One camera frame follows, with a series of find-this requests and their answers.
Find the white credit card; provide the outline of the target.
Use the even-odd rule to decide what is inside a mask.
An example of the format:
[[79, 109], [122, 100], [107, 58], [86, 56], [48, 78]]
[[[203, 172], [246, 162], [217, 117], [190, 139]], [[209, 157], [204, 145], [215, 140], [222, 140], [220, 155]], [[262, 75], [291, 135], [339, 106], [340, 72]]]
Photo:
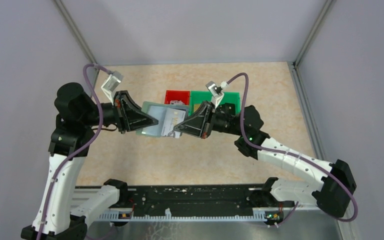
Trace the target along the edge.
[[161, 136], [179, 139], [181, 132], [176, 131], [175, 126], [181, 123], [185, 119], [186, 115], [187, 113], [185, 110], [168, 108], [164, 115]]

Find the grey-green card holder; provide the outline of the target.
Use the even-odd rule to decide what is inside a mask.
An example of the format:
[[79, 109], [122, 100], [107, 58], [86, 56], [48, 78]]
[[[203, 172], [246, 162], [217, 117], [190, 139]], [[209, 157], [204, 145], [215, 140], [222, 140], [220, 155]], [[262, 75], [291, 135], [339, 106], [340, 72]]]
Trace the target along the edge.
[[142, 111], [156, 118], [158, 120], [158, 124], [139, 129], [136, 131], [136, 134], [140, 136], [154, 137], [154, 138], [162, 137], [161, 130], [162, 130], [166, 110], [168, 108], [185, 110], [186, 117], [189, 116], [190, 107], [188, 105], [160, 104], [160, 103], [145, 101], [142, 105]]

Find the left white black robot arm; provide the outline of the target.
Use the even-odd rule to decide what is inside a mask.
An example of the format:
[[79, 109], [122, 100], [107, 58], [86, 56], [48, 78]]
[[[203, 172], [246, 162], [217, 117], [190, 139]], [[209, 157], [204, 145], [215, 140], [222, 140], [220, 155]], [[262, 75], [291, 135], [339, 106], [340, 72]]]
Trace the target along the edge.
[[94, 103], [79, 83], [70, 82], [58, 89], [54, 104], [58, 115], [48, 149], [46, 186], [34, 221], [21, 231], [24, 240], [83, 240], [88, 227], [105, 210], [131, 206], [127, 183], [109, 179], [74, 208], [76, 182], [102, 127], [114, 125], [125, 134], [158, 124], [126, 90], [117, 91], [112, 102]]

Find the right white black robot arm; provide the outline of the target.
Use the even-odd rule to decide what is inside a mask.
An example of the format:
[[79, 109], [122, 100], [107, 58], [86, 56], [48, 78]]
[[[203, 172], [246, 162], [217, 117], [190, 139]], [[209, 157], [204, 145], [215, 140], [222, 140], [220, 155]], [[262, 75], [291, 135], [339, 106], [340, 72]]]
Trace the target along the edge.
[[354, 197], [357, 184], [349, 164], [341, 159], [329, 162], [296, 151], [262, 131], [263, 124], [253, 105], [232, 115], [225, 105], [214, 107], [204, 101], [174, 130], [200, 139], [208, 138], [212, 132], [237, 135], [234, 144], [242, 155], [277, 166], [301, 179], [274, 178], [261, 193], [267, 206], [285, 201], [312, 204], [339, 221], [354, 221], [359, 213]]

